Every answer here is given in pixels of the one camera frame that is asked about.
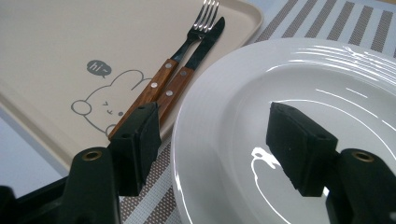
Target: fork handle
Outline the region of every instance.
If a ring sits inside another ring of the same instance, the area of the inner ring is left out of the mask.
[[[163,66],[158,70],[157,74],[152,78],[150,83],[145,89],[140,93],[140,95],[134,100],[134,103],[129,107],[129,109],[122,116],[120,121],[108,135],[108,139],[111,140],[114,133],[120,128],[122,123],[128,119],[128,117],[137,109],[140,105],[144,105],[150,102],[154,102],[160,96],[166,83],[169,81],[172,74],[177,69],[178,62],[172,59],[167,59]]]
[[[158,115],[160,126],[166,121],[170,111],[174,107],[181,93],[190,83],[194,70],[188,67],[182,67],[180,71],[172,78],[166,89],[157,100],[159,106]]]

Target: cartoon bear face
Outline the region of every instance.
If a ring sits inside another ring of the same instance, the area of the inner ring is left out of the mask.
[[[142,72],[128,70],[110,85],[93,91],[85,100],[76,100],[71,109],[108,136],[149,81]]]

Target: placemat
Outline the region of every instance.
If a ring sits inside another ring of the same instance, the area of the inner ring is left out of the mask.
[[[322,38],[396,58],[393,11],[345,0],[277,1],[267,11],[264,29],[255,42],[273,38]],[[172,189],[170,144],[170,139],[163,142],[140,196],[120,199],[124,223],[181,223]]]

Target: beige tray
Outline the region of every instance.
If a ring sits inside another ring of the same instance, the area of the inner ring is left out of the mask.
[[[106,128],[119,121],[146,78],[184,42],[202,0],[1,5],[0,106],[68,167],[81,150],[108,145]],[[262,24],[257,8],[237,0],[222,0],[220,16],[226,20],[224,32],[194,79],[243,46]],[[100,62],[89,64],[94,60]],[[111,73],[102,70],[101,62]],[[171,132],[180,101],[162,126],[162,136]]]

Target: fork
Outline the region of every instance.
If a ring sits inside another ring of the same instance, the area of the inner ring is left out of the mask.
[[[122,123],[128,119],[134,110],[136,110],[140,105],[144,105],[149,102],[154,102],[158,99],[165,85],[168,83],[169,79],[174,74],[178,67],[178,64],[183,59],[185,53],[189,47],[202,40],[205,35],[212,29],[215,18],[217,16],[219,9],[218,0],[204,0],[201,10],[192,25],[190,30],[187,32],[187,39],[177,50],[177,52],[163,63],[157,74],[151,79],[150,83],[143,89],[142,93],[136,98],[134,103],[129,107],[129,109],[124,113],[120,121],[108,135],[108,139],[111,140],[114,133],[122,125]]]

